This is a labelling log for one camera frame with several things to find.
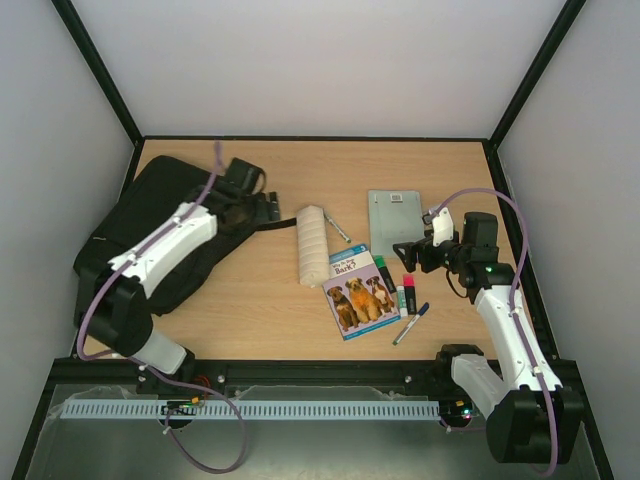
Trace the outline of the dog picture book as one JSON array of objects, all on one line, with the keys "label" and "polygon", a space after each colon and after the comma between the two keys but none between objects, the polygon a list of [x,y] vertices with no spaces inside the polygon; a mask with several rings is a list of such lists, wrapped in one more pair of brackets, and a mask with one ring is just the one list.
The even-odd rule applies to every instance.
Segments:
[{"label": "dog picture book", "polygon": [[365,244],[330,255],[329,270],[330,277],[322,288],[345,341],[401,319]]}]

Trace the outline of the cream fabric pencil case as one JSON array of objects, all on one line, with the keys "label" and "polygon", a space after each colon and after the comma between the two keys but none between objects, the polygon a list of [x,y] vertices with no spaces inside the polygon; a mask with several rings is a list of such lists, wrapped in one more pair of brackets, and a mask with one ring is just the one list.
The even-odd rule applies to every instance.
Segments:
[{"label": "cream fabric pencil case", "polygon": [[296,214],[299,283],[315,288],[329,279],[329,253],[324,210],[310,205]]}]

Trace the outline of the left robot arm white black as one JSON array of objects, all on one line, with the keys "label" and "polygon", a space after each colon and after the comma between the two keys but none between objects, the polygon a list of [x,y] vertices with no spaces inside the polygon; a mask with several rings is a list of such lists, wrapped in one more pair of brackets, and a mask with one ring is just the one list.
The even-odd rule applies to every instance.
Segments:
[{"label": "left robot arm white black", "polygon": [[193,354],[154,317],[174,311],[268,218],[264,170],[234,158],[207,172],[169,156],[147,164],[76,257],[76,352],[87,338],[169,376]]}]

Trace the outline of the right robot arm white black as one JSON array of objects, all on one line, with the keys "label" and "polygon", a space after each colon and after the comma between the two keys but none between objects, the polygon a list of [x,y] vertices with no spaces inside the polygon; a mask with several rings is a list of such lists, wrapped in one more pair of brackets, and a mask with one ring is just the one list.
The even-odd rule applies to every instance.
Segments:
[{"label": "right robot arm white black", "polygon": [[448,210],[432,221],[423,239],[396,243],[405,269],[457,276],[466,299],[490,333],[500,370],[493,371],[474,345],[445,345],[436,379],[445,390],[464,390],[486,421],[489,450],[500,463],[565,464],[573,452],[584,405],[562,385],[545,359],[526,318],[515,272],[498,260],[498,220],[468,212],[456,231]]}]

